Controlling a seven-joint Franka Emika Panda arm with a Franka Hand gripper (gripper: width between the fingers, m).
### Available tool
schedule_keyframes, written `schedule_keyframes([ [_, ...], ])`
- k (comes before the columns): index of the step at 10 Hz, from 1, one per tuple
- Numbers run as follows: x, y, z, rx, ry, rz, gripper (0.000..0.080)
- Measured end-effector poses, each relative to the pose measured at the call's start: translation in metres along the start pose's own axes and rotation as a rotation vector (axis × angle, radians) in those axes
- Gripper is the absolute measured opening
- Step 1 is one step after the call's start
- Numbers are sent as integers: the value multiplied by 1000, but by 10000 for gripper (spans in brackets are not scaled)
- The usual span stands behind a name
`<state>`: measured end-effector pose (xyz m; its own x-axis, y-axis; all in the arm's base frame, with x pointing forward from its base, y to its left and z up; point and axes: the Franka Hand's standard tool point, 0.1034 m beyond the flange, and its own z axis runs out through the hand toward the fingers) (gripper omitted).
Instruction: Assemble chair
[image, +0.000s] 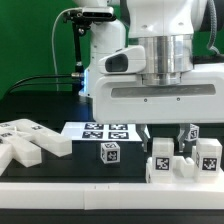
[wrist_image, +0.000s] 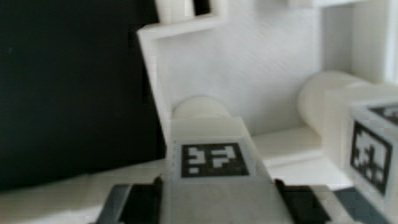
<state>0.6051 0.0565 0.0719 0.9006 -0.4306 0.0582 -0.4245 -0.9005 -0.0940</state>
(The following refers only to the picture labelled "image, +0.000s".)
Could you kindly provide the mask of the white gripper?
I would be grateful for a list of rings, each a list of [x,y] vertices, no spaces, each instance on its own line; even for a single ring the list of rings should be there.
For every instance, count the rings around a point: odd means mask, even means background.
[[[146,124],[178,124],[179,151],[190,131],[187,123],[224,122],[224,56],[196,59],[193,69],[150,74],[147,51],[130,46],[99,60],[93,96],[93,118],[103,124],[137,124],[143,151],[150,139]]]

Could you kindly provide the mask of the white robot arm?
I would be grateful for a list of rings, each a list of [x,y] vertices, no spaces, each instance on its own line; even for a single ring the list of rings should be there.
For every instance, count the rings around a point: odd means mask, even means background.
[[[132,44],[98,61],[103,124],[224,122],[224,63],[194,64],[193,23],[210,0],[126,0]]]

